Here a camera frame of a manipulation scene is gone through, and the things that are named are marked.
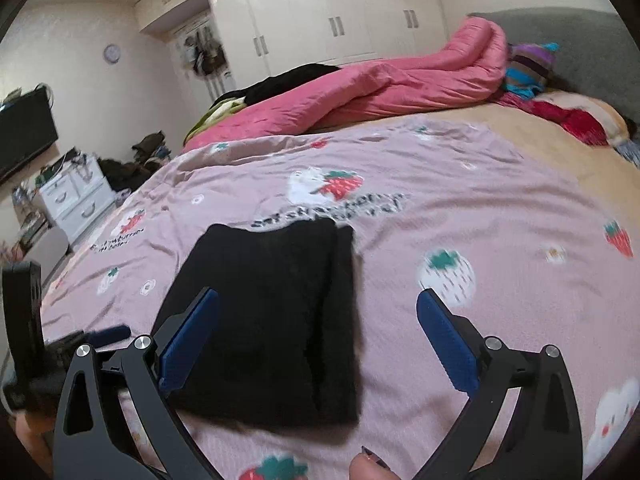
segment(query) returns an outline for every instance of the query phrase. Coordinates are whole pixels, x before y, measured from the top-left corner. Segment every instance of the red cloth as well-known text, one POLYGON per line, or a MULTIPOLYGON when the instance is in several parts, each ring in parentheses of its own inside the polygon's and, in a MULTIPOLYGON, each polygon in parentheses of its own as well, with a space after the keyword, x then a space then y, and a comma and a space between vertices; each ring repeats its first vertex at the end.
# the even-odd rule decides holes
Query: red cloth
POLYGON ((608 146, 607 134, 590 113, 584 110, 565 110, 546 101, 526 100, 512 92, 497 92, 491 101, 511 108, 518 108, 555 124, 559 124, 572 136, 589 146, 608 146))

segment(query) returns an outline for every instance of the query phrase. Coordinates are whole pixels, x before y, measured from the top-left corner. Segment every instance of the blue gripper pad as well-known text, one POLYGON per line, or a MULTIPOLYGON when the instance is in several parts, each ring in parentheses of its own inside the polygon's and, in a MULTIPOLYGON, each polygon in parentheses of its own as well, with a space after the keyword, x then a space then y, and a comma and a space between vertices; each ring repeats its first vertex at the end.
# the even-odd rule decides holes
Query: blue gripper pad
POLYGON ((218 294, 209 289, 159 357, 158 389, 163 395, 184 386, 200 351, 219 322, 218 294))
POLYGON ((473 397, 480 387, 476 356, 428 290, 422 291, 418 296, 417 312, 418 322, 453 387, 473 397))

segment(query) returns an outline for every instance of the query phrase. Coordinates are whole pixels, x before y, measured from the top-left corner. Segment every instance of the dresser drawer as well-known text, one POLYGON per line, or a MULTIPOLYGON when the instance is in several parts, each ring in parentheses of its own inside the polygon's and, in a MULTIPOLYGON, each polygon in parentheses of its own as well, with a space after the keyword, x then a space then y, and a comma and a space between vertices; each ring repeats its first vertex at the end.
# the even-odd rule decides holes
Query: dresser drawer
POLYGON ((80 196, 84 196, 102 180, 102 171, 100 171, 98 161, 92 157, 87 159, 84 166, 72 166, 69 169, 69 176, 76 184, 80 196))
POLYGON ((66 233, 69 243, 72 244, 114 200, 113 191, 103 178, 98 187, 73 209, 65 211, 56 223, 66 233))
POLYGON ((53 182, 47 183, 40 195, 53 219, 77 204, 79 199, 78 190, 68 174, 62 174, 53 182))

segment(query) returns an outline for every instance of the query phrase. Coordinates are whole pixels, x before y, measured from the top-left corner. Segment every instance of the fingernail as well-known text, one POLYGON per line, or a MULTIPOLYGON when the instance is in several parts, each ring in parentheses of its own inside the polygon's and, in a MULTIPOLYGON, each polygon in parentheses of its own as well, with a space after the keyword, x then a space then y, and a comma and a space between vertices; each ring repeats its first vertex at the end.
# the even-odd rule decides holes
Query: fingernail
POLYGON ((391 471, 391 468, 386 464, 386 462, 384 460, 382 460, 378 455, 376 455, 372 450, 367 449, 366 447, 362 446, 362 452, 365 455, 367 455, 369 460, 373 460, 373 462, 378 464, 380 467, 383 467, 387 471, 391 471))

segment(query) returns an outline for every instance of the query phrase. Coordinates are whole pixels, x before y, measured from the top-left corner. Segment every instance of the gray headboard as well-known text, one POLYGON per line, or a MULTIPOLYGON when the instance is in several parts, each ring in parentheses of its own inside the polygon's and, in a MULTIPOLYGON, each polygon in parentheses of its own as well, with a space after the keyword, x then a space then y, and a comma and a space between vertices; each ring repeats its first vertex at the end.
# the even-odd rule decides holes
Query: gray headboard
POLYGON ((640 124, 640 50, 616 14, 567 7, 477 12, 509 43, 560 45, 549 86, 601 99, 640 124))

